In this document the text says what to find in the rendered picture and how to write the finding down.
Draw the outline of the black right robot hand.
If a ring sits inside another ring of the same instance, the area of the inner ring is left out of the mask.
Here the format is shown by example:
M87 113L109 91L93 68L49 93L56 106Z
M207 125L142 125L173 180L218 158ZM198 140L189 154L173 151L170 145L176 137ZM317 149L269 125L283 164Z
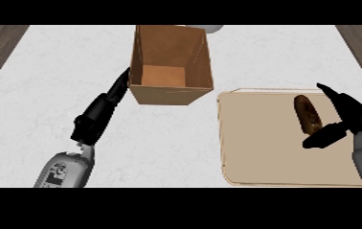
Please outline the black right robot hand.
M304 141L303 148L325 149L346 137L346 132L362 131L362 103L346 93L338 93L329 86L317 84L337 110L340 121L328 124Z

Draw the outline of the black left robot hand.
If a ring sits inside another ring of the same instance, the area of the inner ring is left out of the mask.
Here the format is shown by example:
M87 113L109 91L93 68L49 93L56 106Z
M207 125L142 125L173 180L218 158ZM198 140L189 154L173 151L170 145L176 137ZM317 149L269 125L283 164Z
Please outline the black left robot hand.
M85 111L75 118L71 139L81 144L93 146L105 132L115 107L127 92L128 72L130 69L125 69L109 91L96 97Z

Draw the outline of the brown sweet potato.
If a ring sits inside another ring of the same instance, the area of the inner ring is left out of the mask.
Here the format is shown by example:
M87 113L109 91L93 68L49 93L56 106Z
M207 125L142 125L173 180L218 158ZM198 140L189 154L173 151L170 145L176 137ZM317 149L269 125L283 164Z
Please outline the brown sweet potato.
M322 129L322 121L306 95L294 97L294 111L303 133L313 135Z

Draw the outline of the beige tray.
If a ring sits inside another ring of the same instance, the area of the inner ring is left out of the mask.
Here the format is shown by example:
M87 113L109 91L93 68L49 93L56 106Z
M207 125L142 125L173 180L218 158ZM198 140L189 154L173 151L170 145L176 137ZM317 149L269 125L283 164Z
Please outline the beige tray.
M323 149L304 149L307 138L294 98L312 101L320 122L340 121L320 90L251 90L217 96L221 173L233 185L360 187L353 136Z

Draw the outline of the brown cardboard box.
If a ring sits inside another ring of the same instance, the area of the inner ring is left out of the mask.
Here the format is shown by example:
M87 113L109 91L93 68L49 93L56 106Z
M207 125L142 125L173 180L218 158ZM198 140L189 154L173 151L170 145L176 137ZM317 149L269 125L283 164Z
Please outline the brown cardboard box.
M204 29L137 25L128 87L139 104L189 105L214 90Z

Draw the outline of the grey round object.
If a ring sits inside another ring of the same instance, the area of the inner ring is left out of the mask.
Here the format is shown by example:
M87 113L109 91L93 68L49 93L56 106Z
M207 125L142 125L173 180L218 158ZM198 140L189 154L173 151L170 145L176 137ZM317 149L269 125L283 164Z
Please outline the grey round object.
M180 28L192 34L214 34L221 28L221 25L180 25Z

